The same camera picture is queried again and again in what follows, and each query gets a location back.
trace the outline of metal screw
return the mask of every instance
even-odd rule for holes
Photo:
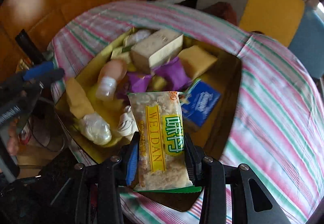
[[[74,165],[74,169],[75,169],[75,170],[81,170],[81,169],[83,169],[84,167],[85,167],[85,165],[82,164],[82,163],[77,163],[77,164]]]
[[[110,160],[112,162],[118,162],[120,160],[120,157],[119,156],[112,156],[112,157],[110,157]]]
[[[244,171],[247,171],[250,167],[247,164],[240,164],[240,168]]]
[[[214,159],[212,158],[212,157],[210,157],[210,156],[205,156],[204,157],[204,162],[205,163],[211,163],[211,162],[213,162],[214,161]]]

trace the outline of pink striped fabric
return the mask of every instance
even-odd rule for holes
[[[141,1],[109,3],[83,13],[59,31],[49,49],[55,51],[55,64],[65,69],[65,79],[74,77],[133,26],[174,29],[242,60],[237,110],[221,161],[250,165],[290,221],[306,223],[324,196],[324,108],[301,62],[269,37],[197,10]],[[64,81],[53,85],[54,99],[64,90]],[[187,212],[128,188],[120,193],[124,214],[135,223],[199,223],[203,193]],[[229,189],[226,204],[226,222],[232,223]]]

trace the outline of tissue box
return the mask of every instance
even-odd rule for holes
[[[184,122],[195,131],[198,130],[207,120],[220,96],[221,94],[208,84],[195,79],[180,99]]]
[[[170,29],[161,29],[131,48],[134,65],[146,74],[169,59],[176,57],[182,49],[183,34]]]

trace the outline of snack package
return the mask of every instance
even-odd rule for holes
[[[131,47],[132,46],[115,48],[111,53],[110,59],[122,59],[126,62],[127,65],[132,63],[130,53]]]
[[[176,91],[128,94],[141,134],[136,191],[192,186],[185,165],[178,94]]]

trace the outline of yellow label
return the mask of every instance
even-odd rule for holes
[[[158,106],[146,106],[147,134],[150,147],[151,171],[165,171],[163,144]]]
[[[181,117],[176,114],[171,114],[163,115],[162,119],[165,151],[168,155],[178,156],[184,151]]]

